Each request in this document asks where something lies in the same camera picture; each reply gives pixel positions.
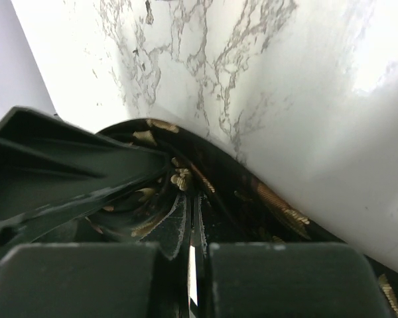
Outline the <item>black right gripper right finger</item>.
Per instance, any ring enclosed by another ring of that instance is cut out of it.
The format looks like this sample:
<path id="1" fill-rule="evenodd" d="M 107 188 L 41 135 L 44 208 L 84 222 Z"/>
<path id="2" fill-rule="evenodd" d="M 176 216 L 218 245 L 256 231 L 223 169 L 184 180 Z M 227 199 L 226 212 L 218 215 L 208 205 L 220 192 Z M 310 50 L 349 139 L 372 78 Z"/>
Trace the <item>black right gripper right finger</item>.
<path id="1" fill-rule="evenodd" d="M 340 243 L 242 241 L 194 200 L 199 317 L 388 317 L 365 257 Z"/>

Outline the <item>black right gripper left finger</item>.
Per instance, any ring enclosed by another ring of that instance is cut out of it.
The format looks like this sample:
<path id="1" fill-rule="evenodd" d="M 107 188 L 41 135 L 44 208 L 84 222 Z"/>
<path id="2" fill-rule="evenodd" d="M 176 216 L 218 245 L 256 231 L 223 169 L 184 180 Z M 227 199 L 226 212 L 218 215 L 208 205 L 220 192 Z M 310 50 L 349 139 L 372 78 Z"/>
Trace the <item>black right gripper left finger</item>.
<path id="1" fill-rule="evenodd" d="M 21 244 L 0 261 L 0 317 L 187 317 L 190 201 L 136 243 Z"/>

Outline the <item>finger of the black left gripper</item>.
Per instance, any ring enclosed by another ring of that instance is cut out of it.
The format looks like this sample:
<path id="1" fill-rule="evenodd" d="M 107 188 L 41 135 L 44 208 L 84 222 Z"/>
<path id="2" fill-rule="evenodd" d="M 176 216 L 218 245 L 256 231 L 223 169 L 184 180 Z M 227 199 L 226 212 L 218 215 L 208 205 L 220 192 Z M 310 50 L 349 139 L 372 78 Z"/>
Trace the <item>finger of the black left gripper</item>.
<path id="1" fill-rule="evenodd" d="M 0 259 L 166 173 L 161 151 L 12 108 L 0 121 Z"/>

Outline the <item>black gold floral tie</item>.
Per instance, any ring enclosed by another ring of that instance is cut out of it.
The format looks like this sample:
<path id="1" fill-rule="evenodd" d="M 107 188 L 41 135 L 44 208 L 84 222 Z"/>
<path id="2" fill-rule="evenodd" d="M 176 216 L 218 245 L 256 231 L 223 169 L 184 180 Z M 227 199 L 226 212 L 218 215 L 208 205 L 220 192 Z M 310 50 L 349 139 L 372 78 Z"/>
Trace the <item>black gold floral tie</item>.
<path id="1" fill-rule="evenodd" d="M 238 232 L 242 241 L 346 244 L 286 202 L 230 155 L 190 131 L 157 119 L 135 119 L 101 133 L 129 146 L 159 150 L 169 159 L 164 175 L 88 217 L 91 226 L 109 240 L 143 240 L 168 215 L 176 197 L 183 194 L 190 201 L 194 246 L 193 208 L 199 195 Z M 364 257 L 387 304 L 388 317 L 398 317 L 398 273 Z"/>

